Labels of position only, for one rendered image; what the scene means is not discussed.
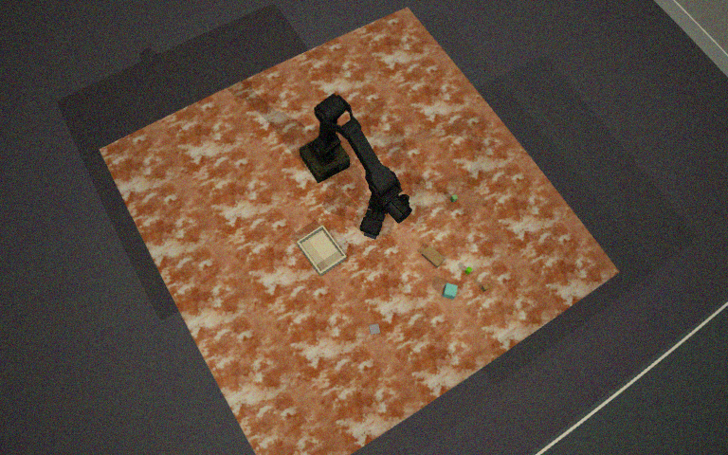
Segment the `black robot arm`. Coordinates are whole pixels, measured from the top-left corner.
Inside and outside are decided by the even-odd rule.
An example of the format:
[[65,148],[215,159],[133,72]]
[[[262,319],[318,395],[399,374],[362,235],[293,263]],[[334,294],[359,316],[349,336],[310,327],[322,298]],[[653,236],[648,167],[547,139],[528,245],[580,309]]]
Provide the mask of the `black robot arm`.
[[[351,120],[341,127],[337,125],[337,120],[345,110],[350,114]],[[372,192],[372,200],[375,204],[385,206],[384,212],[398,224],[404,221],[412,212],[410,197],[407,194],[398,195],[402,191],[400,181],[394,172],[379,161],[363,134],[361,125],[353,117],[351,105],[340,95],[333,93],[316,105],[314,112],[319,121],[319,132],[307,147],[315,160],[323,167],[337,157],[335,149],[341,146],[341,141],[336,132],[341,133],[366,171],[365,179]],[[393,186],[395,187],[392,189]]]

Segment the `beige square tray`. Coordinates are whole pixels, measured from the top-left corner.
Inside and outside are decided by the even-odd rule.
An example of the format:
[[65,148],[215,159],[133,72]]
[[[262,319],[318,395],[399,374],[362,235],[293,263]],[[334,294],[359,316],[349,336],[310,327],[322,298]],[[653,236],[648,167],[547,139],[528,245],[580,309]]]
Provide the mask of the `beige square tray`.
[[320,277],[347,257],[324,225],[299,239],[297,246]]

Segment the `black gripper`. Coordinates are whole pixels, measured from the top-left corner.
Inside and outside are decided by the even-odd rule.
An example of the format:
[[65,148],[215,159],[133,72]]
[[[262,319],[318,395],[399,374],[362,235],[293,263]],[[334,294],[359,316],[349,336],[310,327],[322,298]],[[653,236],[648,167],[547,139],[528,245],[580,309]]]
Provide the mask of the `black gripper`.
[[375,204],[371,196],[367,212],[365,217],[363,217],[359,228],[360,231],[372,234],[373,236],[378,236],[386,216],[384,215],[386,214],[386,212],[384,212],[384,207]]

